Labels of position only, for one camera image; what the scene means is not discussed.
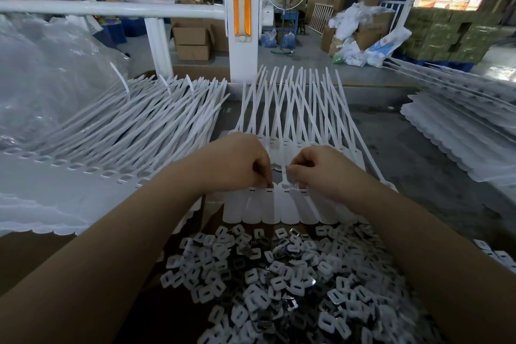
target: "pallet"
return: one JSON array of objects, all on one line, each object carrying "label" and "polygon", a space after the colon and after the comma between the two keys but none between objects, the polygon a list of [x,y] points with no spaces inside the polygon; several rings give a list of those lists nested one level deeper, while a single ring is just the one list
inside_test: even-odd
[{"label": "pallet", "polygon": [[473,66],[475,65],[474,63],[454,62],[450,60],[416,60],[406,55],[397,55],[396,57],[403,61],[417,64],[418,66],[424,66],[425,63],[436,64],[437,66],[450,67],[454,68],[455,70],[463,71],[465,73],[470,72]]}]

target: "fan stand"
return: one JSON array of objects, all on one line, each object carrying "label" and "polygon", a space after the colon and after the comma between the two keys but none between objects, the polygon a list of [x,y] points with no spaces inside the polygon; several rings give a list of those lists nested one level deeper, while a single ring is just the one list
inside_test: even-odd
[{"label": "fan stand", "polygon": [[[290,0],[288,0],[288,9],[290,10]],[[286,55],[286,56],[292,56],[293,55],[293,49],[283,49],[283,36],[285,33],[285,12],[287,11],[287,0],[283,3],[283,18],[281,19],[281,36],[280,36],[280,49],[275,50],[272,49],[270,52],[275,55]]]}]

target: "person's left hand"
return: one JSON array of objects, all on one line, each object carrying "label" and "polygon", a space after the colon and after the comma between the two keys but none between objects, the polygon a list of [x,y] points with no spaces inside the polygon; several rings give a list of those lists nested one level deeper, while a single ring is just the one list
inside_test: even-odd
[{"label": "person's left hand", "polygon": [[235,132],[217,139],[184,159],[201,182],[203,193],[273,183],[269,155],[255,135]]}]

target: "trash pile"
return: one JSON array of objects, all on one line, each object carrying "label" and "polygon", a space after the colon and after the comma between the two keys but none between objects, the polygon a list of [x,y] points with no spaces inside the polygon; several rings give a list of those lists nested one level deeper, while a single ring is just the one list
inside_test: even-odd
[{"label": "trash pile", "polygon": [[315,233],[281,228],[270,239],[255,229],[252,237],[240,224],[198,233],[182,240],[183,255],[168,257],[162,286],[215,301],[202,344],[444,342],[365,218]]},{"label": "trash pile", "polygon": [[333,55],[332,63],[382,67],[384,59],[411,35],[411,32],[403,27],[395,28],[388,33],[393,13],[392,9],[366,6],[360,2],[354,3],[331,18],[328,26],[336,28],[332,43],[339,49]]}]

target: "pile of small plastic parts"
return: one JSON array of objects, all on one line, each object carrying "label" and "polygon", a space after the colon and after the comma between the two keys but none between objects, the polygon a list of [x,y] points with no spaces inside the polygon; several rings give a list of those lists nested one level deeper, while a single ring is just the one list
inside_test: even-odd
[{"label": "pile of small plastic parts", "polygon": [[183,284],[194,303],[217,299],[199,344],[444,342],[364,218],[315,232],[198,233],[168,258],[161,283]]}]

